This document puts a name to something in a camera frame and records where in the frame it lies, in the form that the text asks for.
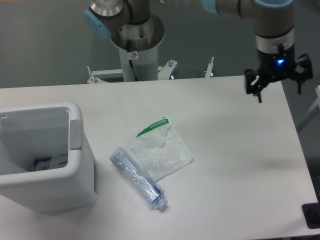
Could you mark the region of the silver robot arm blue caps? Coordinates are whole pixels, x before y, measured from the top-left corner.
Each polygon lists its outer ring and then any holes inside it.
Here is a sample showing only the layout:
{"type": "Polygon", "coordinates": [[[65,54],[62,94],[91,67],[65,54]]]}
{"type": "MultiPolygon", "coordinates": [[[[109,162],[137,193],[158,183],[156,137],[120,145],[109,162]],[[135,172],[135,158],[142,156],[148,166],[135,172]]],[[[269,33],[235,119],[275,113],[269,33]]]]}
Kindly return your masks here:
{"type": "MultiPolygon", "coordinates": [[[[204,0],[210,13],[237,16],[253,22],[259,68],[246,69],[244,88],[261,96],[270,83],[291,79],[299,86],[313,77],[307,54],[295,57],[292,0],[204,0]]],[[[94,0],[83,12],[88,26],[119,49],[126,82],[158,79],[158,46],[164,24],[150,11],[147,0],[94,0]]]]}

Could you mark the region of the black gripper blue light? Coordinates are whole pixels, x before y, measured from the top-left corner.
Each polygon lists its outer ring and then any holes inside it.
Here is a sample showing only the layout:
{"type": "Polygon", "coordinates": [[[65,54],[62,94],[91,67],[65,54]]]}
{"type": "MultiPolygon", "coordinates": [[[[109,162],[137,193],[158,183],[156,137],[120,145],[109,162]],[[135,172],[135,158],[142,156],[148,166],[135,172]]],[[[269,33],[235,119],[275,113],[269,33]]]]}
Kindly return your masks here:
{"type": "Polygon", "coordinates": [[[307,53],[298,57],[295,62],[295,45],[284,50],[280,55],[265,53],[257,50],[260,67],[257,70],[244,71],[244,88],[247,95],[253,95],[262,103],[261,92],[270,82],[277,82],[289,78],[297,83],[297,94],[302,93],[302,84],[313,78],[312,61],[307,53]]]}

